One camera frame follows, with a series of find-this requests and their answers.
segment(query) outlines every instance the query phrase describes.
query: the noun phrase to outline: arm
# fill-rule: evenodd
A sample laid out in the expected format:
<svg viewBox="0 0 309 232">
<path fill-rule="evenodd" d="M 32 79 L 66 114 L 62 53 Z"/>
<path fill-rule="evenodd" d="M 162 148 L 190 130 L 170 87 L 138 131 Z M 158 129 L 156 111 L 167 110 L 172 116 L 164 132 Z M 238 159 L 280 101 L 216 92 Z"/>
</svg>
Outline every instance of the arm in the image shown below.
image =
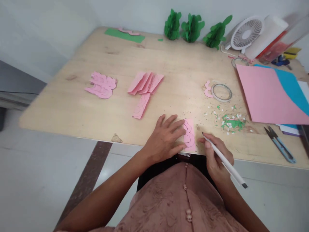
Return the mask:
<svg viewBox="0 0 309 232">
<path fill-rule="evenodd" d="M 172 123 L 177 115 L 164 123 L 162 115 L 145 146 L 122 168 L 80 202 L 56 227 L 57 230 L 74 232 L 89 231 L 106 226 L 134 181 L 151 165 L 164 161 L 180 152 L 185 144 L 174 142 L 186 133 L 178 129 L 184 120 Z"/>
<path fill-rule="evenodd" d="M 226 148 L 221 139 L 206 133 L 204 133 L 204 136 L 210 139 L 227 160 L 234 165 L 233 154 Z M 249 232 L 269 232 L 237 191 L 229 172 L 222 164 L 221 159 L 214 153 L 211 144 L 204 138 L 198 139 L 198 141 L 205 145 L 207 170 L 222 196 L 227 211 Z"/>
</svg>

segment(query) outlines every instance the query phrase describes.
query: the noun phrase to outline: small desk fan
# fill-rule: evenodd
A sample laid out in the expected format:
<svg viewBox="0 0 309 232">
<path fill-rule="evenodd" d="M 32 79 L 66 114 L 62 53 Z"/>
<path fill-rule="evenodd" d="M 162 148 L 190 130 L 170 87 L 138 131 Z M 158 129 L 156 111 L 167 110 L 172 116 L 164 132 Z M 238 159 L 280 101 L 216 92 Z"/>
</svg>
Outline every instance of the small desk fan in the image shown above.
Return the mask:
<svg viewBox="0 0 309 232">
<path fill-rule="evenodd" d="M 252 16 L 237 24 L 232 33 L 229 35 L 225 44 L 225 49 L 233 48 L 235 50 L 241 50 L 241 53 L 245 53 L 246 47 L 262 34 L 264 29 L 264 19 L 260 16 Z"/>
</svg>

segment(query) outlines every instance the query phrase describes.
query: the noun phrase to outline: pink cardstock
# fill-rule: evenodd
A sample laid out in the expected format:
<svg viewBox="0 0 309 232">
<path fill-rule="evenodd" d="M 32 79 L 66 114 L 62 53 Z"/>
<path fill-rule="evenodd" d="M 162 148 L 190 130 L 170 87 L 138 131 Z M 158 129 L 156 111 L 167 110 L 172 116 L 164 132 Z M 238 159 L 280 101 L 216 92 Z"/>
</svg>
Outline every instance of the pink cardstock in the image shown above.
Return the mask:
<svg viewBox="0 0 309 232">
<path fill-rule="evenodd" d="M 146 83 L 143 86 L 143 88 L 140 91 L 138 91 L 139 94 L 147 93 L 147 91 L 148 91 L 148 89 L 150 87 L 151 80 L 152 80 L 152 78 L 154 76 L 154 74 L 152 72 L 148 72 L 148 73 L 146 73 L 146 75 L 147 75 Z"/>
<path fill-rule="evenodd" d="M 274 69 L 236 66 L 252 121 L 308 124 L 309 117 L 287 95 Z"/>
<path fill-rule="evenodd" d="M 132 117 L 141 119 L 144 111 L 146 110 L 147 103 L 150 98 L 150 93 L 145 93 L 141 95 L 141 99 L 139 100 L 138 105 L 135 107 Z"/>
<path fill-rule="evenodd" d="M 132 31 L 124 30 L 122 27 L 118 27 L 118 30 L 124 33 L 129 33 L 129 35 L 140 35 L 140 33 L 133 33 Z"/>
<path fill-rule="evenodd" d="M 159 84 L 161 83 L 161 81 L 163 80 L 164 75 L 154 75 L 154 77 L 151 80 L 148 92 L 151 94 L 155 94 Z"/>
<path fill-rule="evenodd" d="M 142 84 L 142 80 L 146 78 L 144 76 L 146 76 L 145 72 L 138 72 L 136 74 L 134 80 L 132 81 L 132 83 L 131 83 L 131 85 L 130 85 L 130 87 L 128 89 L 128 93 L 129 94 L 135 95 L 140 90 L 140 88 L 141 89 L 143 88 L 145 83 L 143 84 L 142 87 L 141 87 L 141 84 Z"/>
<path fill-rule="evenodd" d="M 85 88 L 86 91 L 97 95 L 100 98 L 110 98 L 113 95 L 113 89 L 116 88 L 117 79 L 102 75 L 99 72 L 91 74 L 90 82 L 94 85 L 92 88 Z"/>
<path fill-rule="evenodd" d="M 185 119 L 183 128 L 187 131 L 183 136 L 183 142 L 187 145 L 185 151 L 195 151 L 195 136 L 193 129 L 193 119 Z"/>
<path fill-rule="evenodd" d="M 210 81 L 207 81 L 206 84 L 205 84 L 205 91 L 204 91 L 204 94 L 206 95 L 206 97 L 210 97 L 210 98 L 213 98 L 213 95 L 211 94 L 211 87 L 209 87 L 209 84 L 210 84 Z"/>
</svg>

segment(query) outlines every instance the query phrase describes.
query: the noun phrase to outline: white cylinder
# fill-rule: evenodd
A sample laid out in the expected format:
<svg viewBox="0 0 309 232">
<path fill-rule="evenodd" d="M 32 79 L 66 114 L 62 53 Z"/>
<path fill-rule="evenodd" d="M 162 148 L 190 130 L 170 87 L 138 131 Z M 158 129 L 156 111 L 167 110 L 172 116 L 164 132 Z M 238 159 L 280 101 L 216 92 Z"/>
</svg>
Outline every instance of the white cylinder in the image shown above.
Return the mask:
<svg viewBox="0 0 309 232">
<path fill-rule="evenodd" d="M 268 15 L 264 20 L 264 26 L 263 33 L 245 50 L 245 55 L 251 60 L 270 45 L 288 27 L 288 24 L 281 18 Z"/>
</svg>

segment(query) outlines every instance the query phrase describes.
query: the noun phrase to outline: hand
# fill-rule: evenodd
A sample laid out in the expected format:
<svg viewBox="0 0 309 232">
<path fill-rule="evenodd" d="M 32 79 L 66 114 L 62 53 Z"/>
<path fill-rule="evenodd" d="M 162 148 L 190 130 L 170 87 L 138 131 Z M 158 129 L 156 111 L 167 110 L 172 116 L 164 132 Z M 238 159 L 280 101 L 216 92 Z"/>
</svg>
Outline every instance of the hand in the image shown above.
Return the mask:
<svg viewBox="0 0 309 232">
<path fill-rule="evenodd" d="M 233 154 L 226 148 L 224 142 L 221 139 L 206 133 L 204 133 L 204 136 L 216 145 L 216 147 L 222 152 L 222 154 L 231 163 L 231 165 L 234 165 Z M 206 165 L 210 177 L 213 179 L 216 185 L 225 184 L 230 180 L 230 173 L 222 164 L 219 156 L 215 154 L 211 143 L 206 141 L 205 138 L 200 138 L 198 141 L 204 143 L 205 155 L 207 157 Z"/>
<path fill-rule="evenodd" d="M 185 120 L 173 121 L 177 114 L 169 117 L 164 123 L 165 114 L 159 117 L 157 124 L 145 146 L 136 155 L 145 158 L 149 166 L 176 155 L 187 147 L 184 143 L 174 145 L 175 141 L 186 134 L 182 127 Z"/>
</svg>

